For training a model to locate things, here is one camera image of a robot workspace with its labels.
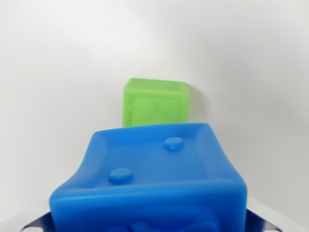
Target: cube top face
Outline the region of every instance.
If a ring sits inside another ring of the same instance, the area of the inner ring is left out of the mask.
[[[124,89],[124,127],[187,121],[190,93],[183,82],[132,78]]]
[[[139,221],[177,231],[201,216],[210,232],[243,232],[245,199],[245,184],[210,126],[184,123],[96,132],[50,204],[57,232],[138,232],[132,225]]]
[[[166,94],[188,94],[185,83],[179,81],[163,81],[141,78],[131,78],[126,85],[127,90],[133,91],[157,91]]]

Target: blue toy block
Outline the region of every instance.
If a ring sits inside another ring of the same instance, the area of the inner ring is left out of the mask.
[[[51,196],[57,232],[244,232],[246,185],[205,123],[94,133]]]

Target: green toy block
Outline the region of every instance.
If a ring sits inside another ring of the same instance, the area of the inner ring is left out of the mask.
[[[183,82],[132,78],[124,89],[123,126],[187,122],[189,101]]]

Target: translucent green plastic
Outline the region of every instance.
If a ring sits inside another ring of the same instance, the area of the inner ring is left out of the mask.
[[[187,122],[189,101],[183,82],[132,78],[124,89],[123,126]]]

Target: white backdrop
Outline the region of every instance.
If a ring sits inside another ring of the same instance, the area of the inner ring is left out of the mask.
[[[179,80],[249,194],[309,227],[309,5],[0,1],[0,221],[50,196],[131,77]]]

